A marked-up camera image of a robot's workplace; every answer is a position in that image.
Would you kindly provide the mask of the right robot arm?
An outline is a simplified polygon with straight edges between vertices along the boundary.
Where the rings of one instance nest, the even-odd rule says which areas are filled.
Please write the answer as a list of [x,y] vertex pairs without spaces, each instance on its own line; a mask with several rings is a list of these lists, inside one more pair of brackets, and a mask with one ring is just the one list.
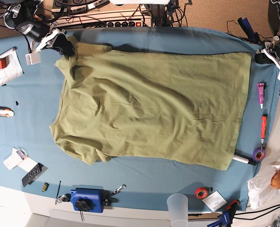
[[66,37],[66,31],[56,28],[57,20],[63,15],[67,4],[60,1],[60,12],[53,19],[43,20],[36,15],[41,3],[41,0],[20,0],[8,4],[0,16],[4,20],[4,27],[19,32],[25,39],[32,39],[32,42],[27,43],[27,65],[40,63],[40,52],[45,49],[55,50],[67,57],[75,54],[73,44]]

